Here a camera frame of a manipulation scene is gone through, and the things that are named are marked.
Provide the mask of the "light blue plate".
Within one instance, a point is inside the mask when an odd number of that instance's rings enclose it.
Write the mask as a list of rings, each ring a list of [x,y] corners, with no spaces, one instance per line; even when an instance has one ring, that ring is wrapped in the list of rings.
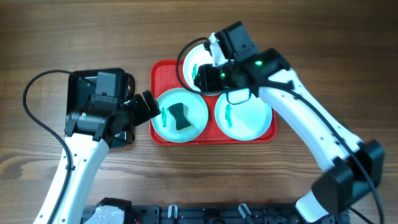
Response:
[[[174,143],[189,142],[200,135],[206,127],[209,112],[204,99],[184,88],[167,90],[157,98],[161,114],[152,118],[155,131],[163,138]],[[168,107],[183,103],[185,114],[191,127],[186,131],[178,132],[175,129],[175,119],[169,113]]]
[[[245,102],[232,105],[222,94],[215,105],[215,120],[225,135],[239,141],[261,137],[271,126],[272,108],[251,94]]]

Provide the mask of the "green yellow sponge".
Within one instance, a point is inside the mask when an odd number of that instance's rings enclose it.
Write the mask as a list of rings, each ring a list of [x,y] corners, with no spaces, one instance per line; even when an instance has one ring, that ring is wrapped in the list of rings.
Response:
[[[192,126],[186,117],[185,105],[183,103],[176,103],[169,106],[168,111],[175,119],[175,129],[178,132],[186,131]]]

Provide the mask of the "white plate top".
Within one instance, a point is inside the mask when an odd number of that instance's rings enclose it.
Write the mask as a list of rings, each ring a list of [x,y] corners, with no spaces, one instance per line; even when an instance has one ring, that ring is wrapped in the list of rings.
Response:
[[[203,44],[199,44],[189,51],[182,65],[182,80],[187,87],[201,92],[201,90],[194,85],[194,78],[199,72],[199,67],[206,64],[210,64],[212,66],[213,58],[209,51],[205,50],[205,46]]]

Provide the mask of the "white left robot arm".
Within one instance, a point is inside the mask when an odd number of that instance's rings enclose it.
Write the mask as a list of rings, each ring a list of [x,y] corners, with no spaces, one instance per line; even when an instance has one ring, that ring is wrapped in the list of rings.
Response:
[[[60,163],[36,223],[80,223],[95,175],[112,147],[135,140],[134,128],[160,114],[149,90],[136,94],[121,68],[68,73]]]

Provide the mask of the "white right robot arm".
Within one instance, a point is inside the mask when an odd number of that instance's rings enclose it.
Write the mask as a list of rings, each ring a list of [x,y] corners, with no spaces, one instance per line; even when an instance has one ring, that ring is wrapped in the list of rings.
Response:
[[[242,22],[203,38],[203,44],[211,62],[197,69],[193,82],[199,92],[227,93],[233,103],[253,94],[279,113],[313,154],[323,173],[295,204],[306,222],[349,210],[367,194],[382,213],[377,187],[384,148],[378,141],[364,142],[340,124],[276,49],[258,49]]]

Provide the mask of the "red plastic tray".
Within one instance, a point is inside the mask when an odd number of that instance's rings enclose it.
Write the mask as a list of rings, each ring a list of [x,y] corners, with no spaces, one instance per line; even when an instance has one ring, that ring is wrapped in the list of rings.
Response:
[[[157,98],[167,90],[173,88],[180,88],[176,73],[175,66],[177,64],[176,60],[160,60],[154,64],[150,74],[150,90],[153,95]],[[216,118],[214,116],[214,110],[216,105],[216,97],[205,96],[204,102],[206,103],[210,115],[204,128],[204,131],[198,135],[195,139],[187,142],[187,145],[205,145],[205,144],[243,144],[244,141],[236,140],[228,137],[222,130],[218,127],[216,123]],[[272,112],[270,116],[271,123],[268,130],[256,139],[246,141],[247,144],[252,143],[264,143],[271,141],[277,134],[277,114],[275,111]],[[160,134],[155,131],[154,123],[151,122],[149,125],[149,133],[152,140],[161,146],[174,146],[175,143],[166,140]]]

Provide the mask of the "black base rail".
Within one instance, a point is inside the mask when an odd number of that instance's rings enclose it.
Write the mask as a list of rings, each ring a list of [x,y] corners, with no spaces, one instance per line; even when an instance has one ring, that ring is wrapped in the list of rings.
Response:
[[[264,205],[194,206],[133,205],[130,201],[104,198],[97,205],[86,207],[80,223],[296,223],[305,224],[293,203]]]

